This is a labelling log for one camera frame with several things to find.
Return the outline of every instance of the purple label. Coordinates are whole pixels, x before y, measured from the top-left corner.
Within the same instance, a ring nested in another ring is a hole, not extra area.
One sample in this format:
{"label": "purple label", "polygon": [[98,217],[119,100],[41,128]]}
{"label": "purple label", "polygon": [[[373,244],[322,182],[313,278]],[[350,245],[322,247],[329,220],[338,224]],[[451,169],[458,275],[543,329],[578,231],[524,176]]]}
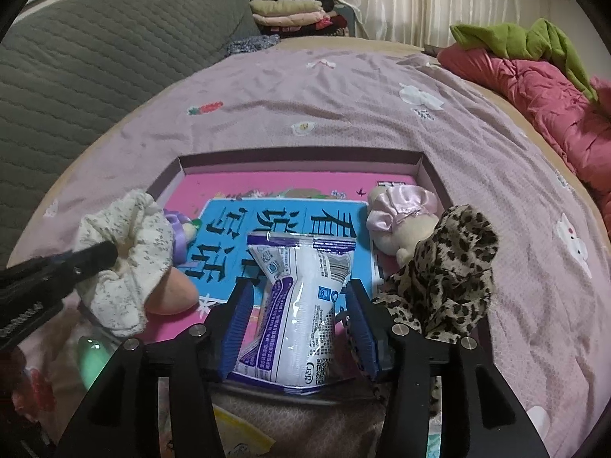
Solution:
{"label": "purple label", "polygon": [[249,367],[254,367],[257,364],[257,350],[258,349],[259,347],[255,346],[253,349],[248,351],[248,353],[246,353],[242,358],[240,358],[240,362],[242,362],[245,365],[248,365]]}
{"label": "purple label", "polygon": [[274,391],[282,391],[287,394],[314,394],[318,393],[323,387],[328,387],[327,385],[320,386],[308,386],[308,387],[297,387],[297,386],[283,386],[282,384],[276,384],[276,382],[264,381],[262,379],[256,379],[254,377],[249,377],[244,374],[239,374],[237,372],[231,372],[228,376],[228,379],[239,382],[246,382],[246,384],[263,387],[265,389],[271,389]]}
{"label": "purple label", "polygon": [[323,237],[318,235],[307,235],[303,237],[282,237],[272,235],[268,237],[266,235],[249,234],[246,238],[246,244],[257,246],[264,245],[274,247],[296,248],[298,246],[301,246],[302,240],[304,243],[311,243],[311,246],[315,250],[334,253],[336,255],[343,255],[347,252],[353,252],[356,249],[355,241],[333,239],[333,237]]}
{"label": "purple label", "polygon": [[271,370],[272,368],[284,306],[291,287],[293,287],[293,278],[285,277],[282,281],[277,280],[271,288],[271,306],[268,309],[270,315],[266,318],[258,357],[258,367],[262,370]]}

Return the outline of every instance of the folded clothes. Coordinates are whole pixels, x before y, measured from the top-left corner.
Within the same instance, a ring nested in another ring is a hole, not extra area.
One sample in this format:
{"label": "folded clothes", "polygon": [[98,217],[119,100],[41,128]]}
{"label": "folded clothes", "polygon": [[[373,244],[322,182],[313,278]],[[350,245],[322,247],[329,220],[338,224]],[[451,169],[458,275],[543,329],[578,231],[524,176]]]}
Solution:
{"label": "folded clothes", "polygon": [[303,36],[344,36],[347,33],[344,29],[348,27],[348,23],[341,15],[336,15],[329,18],[329,24],[326,24],[326,19],[309,26],[300,27],[262,27],[261,33],[264,35],[278,35],[280,38],[300,38]]}
{"label": "folded clothes", "polygon": [[252,0],[252,13],[264,17],[277,17],[307,12],[320,12],[323,4],[318,0]]}
{"label": "folded clothes", "polygon": [[264,17],[259,14],[253,14],[252,16],[255,22],[261,26],[290,27],[316,24],[326,17],[326,13],[323,10],[319,10],[316,12],[297,13],[277,17]]}

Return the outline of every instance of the qr code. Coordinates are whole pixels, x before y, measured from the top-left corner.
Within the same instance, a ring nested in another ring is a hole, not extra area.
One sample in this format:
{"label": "qr code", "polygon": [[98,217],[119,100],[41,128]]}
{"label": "qr code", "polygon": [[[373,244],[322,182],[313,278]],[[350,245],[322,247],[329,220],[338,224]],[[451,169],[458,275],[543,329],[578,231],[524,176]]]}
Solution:
{"label": "qr code", "polygon": [[325,383],[328,376],[330,363],[330,358],[319,358],[316,360],[316,384]]}

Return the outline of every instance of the pink box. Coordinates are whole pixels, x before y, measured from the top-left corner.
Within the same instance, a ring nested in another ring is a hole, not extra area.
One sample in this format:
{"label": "pink box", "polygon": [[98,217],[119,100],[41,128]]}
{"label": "pink box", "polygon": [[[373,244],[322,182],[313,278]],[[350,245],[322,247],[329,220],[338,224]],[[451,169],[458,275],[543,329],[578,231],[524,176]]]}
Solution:
{"label": "pink box", "polygon": [[[267,148],[222,151],[177,157],[148,189],[157,202],[190,218],[199,217],[207,201],[215,197],[251,197],[254,190],[269,197],[328,197],[367,200],[367,193],[381,182],[417,184],[438,196],[441,215],[452,205],[447,191],[425,154],[377,148],[323,147]],[[384,270],[396,262],[381,253]],[[200,303],[176,316],[149,315],[145,341],[172,339],[207,315]],[[244,337],[250,342],[259,309],[253,309]]]}

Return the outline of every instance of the plastic snack bag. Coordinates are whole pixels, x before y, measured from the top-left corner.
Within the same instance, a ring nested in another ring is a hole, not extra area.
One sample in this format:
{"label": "plastic snack bag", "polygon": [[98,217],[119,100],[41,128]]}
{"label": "plastic snack bag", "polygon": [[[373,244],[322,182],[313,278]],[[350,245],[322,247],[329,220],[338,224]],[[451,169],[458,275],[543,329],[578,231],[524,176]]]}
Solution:
{"label": "plastic snack bag", "polygon": [[257,335],[240,352],[236,379],[297,393],[336,382],[334,305],[350,277],[356,239],[253,232],[247,243],[269,284]]}

